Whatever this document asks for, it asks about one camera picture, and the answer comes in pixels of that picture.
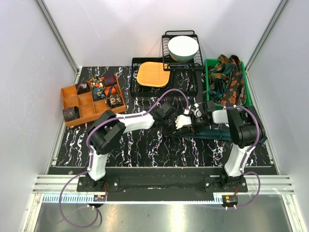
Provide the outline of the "dark green tie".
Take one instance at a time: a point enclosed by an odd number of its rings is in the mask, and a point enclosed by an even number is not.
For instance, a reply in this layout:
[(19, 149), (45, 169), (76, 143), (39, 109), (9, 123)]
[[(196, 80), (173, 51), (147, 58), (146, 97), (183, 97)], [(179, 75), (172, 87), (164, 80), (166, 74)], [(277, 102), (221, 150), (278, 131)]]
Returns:
[(233, 142), (229, 130), (225, 129), (203, 129), (197, 130), (194, 138), (207, 140), (223, 140)]

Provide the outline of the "brown blue tie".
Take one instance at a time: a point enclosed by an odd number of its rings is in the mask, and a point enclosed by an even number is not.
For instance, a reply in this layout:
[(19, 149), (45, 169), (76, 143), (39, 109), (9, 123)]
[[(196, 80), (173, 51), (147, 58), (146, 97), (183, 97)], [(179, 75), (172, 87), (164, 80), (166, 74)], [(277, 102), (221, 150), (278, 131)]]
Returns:
[(63, 109), (62, 114), (65, 122), (73, 121), (80, 118), (79, 108), (77, 106)]

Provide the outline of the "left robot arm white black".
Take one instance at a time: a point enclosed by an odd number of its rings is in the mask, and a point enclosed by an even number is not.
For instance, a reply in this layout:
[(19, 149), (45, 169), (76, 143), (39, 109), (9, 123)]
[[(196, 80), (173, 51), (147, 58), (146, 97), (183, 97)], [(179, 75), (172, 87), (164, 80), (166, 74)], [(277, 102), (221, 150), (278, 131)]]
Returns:
[(124, 133), (151, 128), (174, 132), (176, 113), (176, 108), (169, 102), (155, 106), (149, 112), (122, 115), (112, 110), (105, 111), (87, 130), (86, 145), (90, 156), (87, 185), (93, 191), (100, 191), (104, 187), (107, 157), (119, 145)]

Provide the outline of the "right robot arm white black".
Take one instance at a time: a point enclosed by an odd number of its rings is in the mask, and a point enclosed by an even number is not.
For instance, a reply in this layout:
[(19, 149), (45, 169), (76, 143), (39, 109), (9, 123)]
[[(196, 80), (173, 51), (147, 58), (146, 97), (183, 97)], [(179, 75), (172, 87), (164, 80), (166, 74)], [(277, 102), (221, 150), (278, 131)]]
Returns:
[(244, 179), (245, 163), (255, 147), (264, 142), (266, 133), (254, 106), (222, 106), (213, 100), (195, 104), (176, 118), (176, 137), (223, 140), (232, 142), (227, 163), (215, 188), (236, 190)]

